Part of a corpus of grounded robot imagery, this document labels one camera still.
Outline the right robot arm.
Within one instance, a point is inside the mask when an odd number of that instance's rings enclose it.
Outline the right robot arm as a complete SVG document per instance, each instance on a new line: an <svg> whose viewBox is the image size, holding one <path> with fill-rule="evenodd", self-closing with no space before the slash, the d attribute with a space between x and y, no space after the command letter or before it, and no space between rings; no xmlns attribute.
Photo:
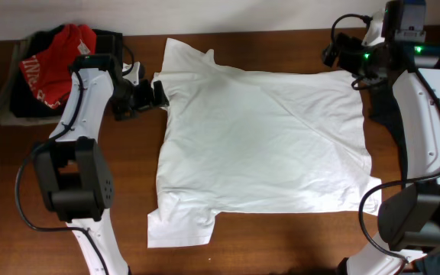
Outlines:
<svg viewBox="0 0 440 275"><path fill-rule="evenodd" d="M399 192L381 205L378 230L346 257L339 274L399 274L440 253L440 46L385 37L367 44L334 34L323 62L355 75L353 87L387 91L403 128L406 173Z"/></svg>

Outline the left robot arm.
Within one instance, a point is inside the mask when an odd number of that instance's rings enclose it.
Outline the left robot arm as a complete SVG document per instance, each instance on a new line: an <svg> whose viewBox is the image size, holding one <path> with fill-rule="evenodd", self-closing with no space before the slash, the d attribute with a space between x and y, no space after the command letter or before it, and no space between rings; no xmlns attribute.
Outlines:
<svg viewBox="0 0 440 275"><path fill-rule="evenodd" d="M99 147L106 106L115 120L166 107L161 82L144 78L139 62L121 65L111 54L79 56L71 64L71 90L47 141L31 152L46 209L76 237L91 274L129 274L112 227L112 172Z"/></svg>

